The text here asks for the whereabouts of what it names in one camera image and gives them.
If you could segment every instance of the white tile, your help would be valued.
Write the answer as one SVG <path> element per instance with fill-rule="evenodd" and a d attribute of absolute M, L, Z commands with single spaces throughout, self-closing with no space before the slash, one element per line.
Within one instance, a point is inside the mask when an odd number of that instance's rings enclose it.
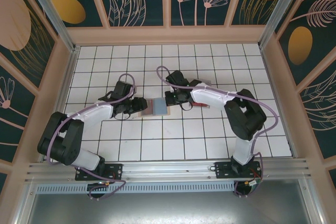
<path fill-rule="evenodd" d="M 97 154 L 99 141 L 82 141 L 80 147 L 84 150 Z"/>
<path fill-rule="evenodd" d="M 162 120 L 143 121 L 142 139 L 162 139 Z"/>
<path fill-rule="evenodd" d="M 145 67 L 145 58 L 129 58 L 127 71 L 143 71 Z"/>
<path fill-rule="evenodd" d="M 141 152 L 141 140 L 120 141 L 119 161 L 139 161 Z"/>
<path fill-rule="evenodd" d="M 88 87 L 90 83 L 91 73 L 75 73 L 71 87 Z"/>
<path fill-rule="evenodd" d="M 162 65 L 162 58 L 150 58 L 145 60 L 145 71 L 156 71 Z"/>
<path fill-rule="evenodd" d="M 77 60 L 75 72 L 92 72 L 93 59 Z"/>
<path fill-rule="evenodd" d="M 251 92 L 251 94 L 256 98 L 256 92 L 254 91 L 253 84 L 237 84 L 236 85 L 237 91 L 240 92 L 242 89 L 247 89 Z"/>
<path fill-rule="evenodd" d="M 236 84 L 252 83 L 249 70 L 232 70 Z"/>
<path fill-rule="evenodd" d="M 213 56 L 228 56 L 226 44 L 211 44 Z"/>
<path fill-rule="evenodd" d="M 162 160 L 162 139 L 142 140 L 141 160 Z"/>
<path fill-rule="evenodd" d="M 254 84 L 257 99 L 274 99 L 270 84 Z"/>
<path fill-rule="evenodd" d="M 183 120 L 184 138 L 204 137 L 202 119 Z"/>
<path fill-rule="evenodd" d="M 65 114 L 72 113 L 72 112 L 78 112 L 82 109 L 84 109 L 85 104 L 79 103 L 79 104 L 67 104 L 66 109 L 64 111 Z"/>
<path fill-rule="evenodd" d="M 180 57 L 181 70 L 196 70 L 195 57 Z"/>
<path fill-rule="evenodd" d="M 224 137 L 224 126 L 222 119 L 204 119 L 205 137 Z"/>
<path fill-rule="evenodd" d="M 230 56 L 244 56 L 244 49 L 242 44 L 227 44 L 227 49 Z"/>
<path fill-rule="evenodd" d="M 268 145 L 267 137 L 260 136 L 256 140 L 256 145 L 254 146 L 254 153 L 261 152 L 263 157 L 272 157 L 271 150 Z"/>
<path fill-rule="evenodd" d="M 182 120 L 163 120 L 163 138 L 183 138 Z"/>
<path fill-rule="evenodd" d="M 97 47 L 96 59 L 110 59 L 112 58 L 112 46 Z"/>
<path fill-rule="evenodd" d="M 145 46 L 130 46 L 129 58 L 144 58 Z"/>
<path fill-rule="evenodd" d="M 179 55 L 184 56 L 195 56 L 194 45 L 179 45 Z"/>
<path fill-rule="evenodd" d="M 112 58 L 127 58 L 129 46 L 114 46 Z"/>
<path fill-rule="evenodd" d="M 106 162 L 118 161 L 120 141 L 99 141 L 98 155 Z"/>
<path fill-rule="evenodd" d="M 162 97 L 162 87 L 161 86 L 144 87 L 143 97 L 144 98 Z"/>
<path fill-rule="evenodd" d="M 108 77 L 108 72 L 92 73 L 90 87 L 106 87 Z"/>
<path fill-rule="evenodd" d="M 264 104 L 268 105 L 269 107 L 271 107 L 271 109 L 273 109 L 275 111 L 275 113 L 277 114 L 277 116 L 279 116 L 279 111 L 278 111 L 278 107 L 277 104 L 275 103 L 275 100 L 260 100 L 260 102 L 263 102 Z M 273 116 L 273 114 L 265 107 L 261 107 L 264 111 L 264 113 L 266 114 L 266 116 Z"/>
<path fill-rule="evenodd" d="M 68 103 L 85 103 L 88 88 L 71 88 Z"/>
<path fill-rule="evenodd" d="M 162 45 L 162 57 L 179 56 L 177 45 Z"/>
<path fill-rule="evenodd" d="M 184 159 L 183 139 L 163 140 L 163 159 L 164 160 Z"/>
<path fill-rule="evenodd" d="M 226 140 L 221 138 L 206 138 L 206 153 L 208 158 L 228 158 Z"/>
<path fill-rule="evenodd" d="M 215 70 L 217 84 L 235 84 L 232 70 Z"/>
<path fill-rule="evenodd" d="M 111 60 L 110 71 L 126 72 L 128 59 L 113 59 Z"/>
<path fill-rule="evenodd" d="M 247 60 L 245 56 L 230 57 L 232 69 L 248 69 Z"/>
<path fill-rule="evenodd" d="M 206 159 L 204 138 L 192 138 L 184 140 L 185 159 Z"/>
<path fill-rule="evenodd" d="M 235 137 L 227 137 L 227 150 L 229 151 L 229 158 L 232 157 L 233 153 L 235 152 L 236 148 L 236 138 Z"/>
<path fill-rule="evenodd" d="M 78 59 L 94 59 L 97 47 L 80 47 Z"/>
<path fill-rule="evenodd" d="M 269 83 L 268 76 L 265 69 L 250 70 L 252 81 L 256 83 Z"/>
<path fill-rule="evenodd" d="M 214 63 L 212 58 L 209 57 L 196 57 L 198 70 L 212 70 L 214 69 Z"/>
<path fill-rule="evenodd" d="M 178 57 L 162 58 L 162 65 L 169 69 L 170 72 L 180 69 Z"/>
<path fill-rule="evenodd" d="M 143 75 L 144 72 L 128 72 L 130 75 L 132 75 L 135 79 L 135 85 L 137 86 L 143 86 Z M 126 82 L 132 84 L 132 79 L 129 76 L 126 76 Z"/>
<path fill-rule="evenodd" d="M 273 157 L 291 157 L 292 153 L 285 136 L 269 136 L 268 142 Z"/>
<path fill-rule="evenodd" d="M 202 118 L 202 109 L 194 107 L 188 111 L 182 111 L 183 119 L 201 119 Z"/>
<path fill-rule="evenodd" d="M 212 56 L 209 44 L 195 45 L 196 56 Z"/>
<path fill-rule="evenodd" d="M 231 69 L 229 57 L 214 57 L 215 69 Z"/>
<path fill-rule="evenodd" d="M 163 119 L 182 119 L 182 109 L 180 106 L 170 106 L 169 111 L 170 115 L 163 116 Z"/>
<path fill-rule="evenodd" d="M 161 45 L 149 45 L 146 46 L 146 57 L 161 57 L 162 46 Z"/>
<path fill-rule="evenodd" d="M 231 125 L 229 123 L 229 119 L 227 118 L 224 118 L 223 119 L 223 122 L 224 122 L 224 128 L 225 128 L 225 136 L 226 137 L 233 137 L 233 136 L 236 136 L 236 134 L 232 131 L 231 129 Z"/>
<path fill-rule="evenodd" d="M 277 126 L 275 126 L 274 129 L 266 132 L 266 135 L 268 136 L 284 136 L 285 135 L 285 131 L 284 131 L 284 127 L 282 125 L 282 122 L 279 119 L 279 122 L 277 124 Z M 273 124 L 275 123 L 275 118 L 267 118 L 266 122 L 265 122 L 265 128 L 268 129 L 269 127 L 271 127 Z"/>
<path fill-rule="evenodd" d="M 246 56 L 250 69 L 264 69 L 265 65 L 261 56 Z"/>
<path fill-rule="evenodd" d="M 203 118 L 222 118 L 222 114 L 218 108 L 210 106 L 209 108 L 202 108 Z"/>
<path fill-rule="evenodd" d="M 198 70 L 198 79 L 201 81 L 210 81 L 211 84 L 216 84 L 216 75 L 214 70 Z"/>
<path fill-rule="evenodd" d="M 99 140 L 101 122 L 83 132 L 82 140 Z"/>
<path fill-rule="evenodd" d="M 108 72 L 111 59 L 95 59 L 92 72 Z"/>
<path fill-rule="evenodd" d="M 95 103 L 99 98 L 106 95 L 106 87 L 104 88 L 89 88 L 86 103 Z"/>
<path fill-rule="evenodd" d="M 156 72 L 145 72 L 145 86 L 161 86 L 162 81 L 157 76 Z"/>
<path fill-rule="evenodd" d="M 258 44 L 243 44 L 246 55 L 260 55 Z"/>
<path fill-rule="evenodd" d="M 101 140 L 119 140 L 121 121 L 103 121 L 101 125 Z"/>
<path fill-rule="evenodd" d="M 119 80 L 119 77 L 123 74 L 124 72 L 110 72 L 109 74 L 109 79 L 108 79 L 108 86 L 109 87 L 115 87 L 117 81 Z"/>
<path fill-rule="evenodd" d="M 123 121 L 121 139 L 141 139 L 141 121 Z"/>
<path fill-rule="evenodd" d="M 217 85 L 218 89 L 224 90 L 224 91 L 237 91 L 236 85 L 234 84 L 225 84 L 225 85 Z"/>

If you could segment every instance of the gray floor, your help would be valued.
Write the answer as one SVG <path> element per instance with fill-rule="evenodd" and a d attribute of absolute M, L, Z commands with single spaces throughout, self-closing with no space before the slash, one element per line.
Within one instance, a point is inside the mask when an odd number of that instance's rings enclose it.
<path fill-rule="evenodd" d="M 232 192 L 116 194 L 104 201 L 86 195 L 38 195 L 30 224 L 272 224 L 310 223 L 296 181 L 263 182 L 253 196 Z"/>

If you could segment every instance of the metal plate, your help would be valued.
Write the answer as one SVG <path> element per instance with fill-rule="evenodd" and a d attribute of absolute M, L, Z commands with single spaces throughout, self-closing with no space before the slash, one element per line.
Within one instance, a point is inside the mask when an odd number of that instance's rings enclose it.
<path fill-rule="evenodd" d="M 258 161 L 253 161 L 250 165 L 256 174 L 261 176 L 260 163 Z M 231 162 L 216 162 L 215 163 L 215 173 L 217 178 L 254 178 L 254 173 L 248 169 L 242 172 L 241 175 L 237 175 L 231 168 Z"/>
<path fill-rule="evenodd" d="M 102 177 L 109 179 L 121 179 L 122 174 L 122 164 L 106 164 L 105 171 Z M 97 181 L 101 180 L 93 177 L 82 170 L 77 170 L 75 175 L 76 181 Z"/>

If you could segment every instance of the leaf illustration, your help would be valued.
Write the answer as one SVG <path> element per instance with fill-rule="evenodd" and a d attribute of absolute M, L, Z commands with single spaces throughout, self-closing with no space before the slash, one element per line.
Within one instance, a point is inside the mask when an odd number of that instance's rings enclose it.
<path fill-rule="evenodd" d="M 336 0 L 317 0 L 309 8 L 307 22 L 313 27 L 327 27 L 336 17 Z"/>

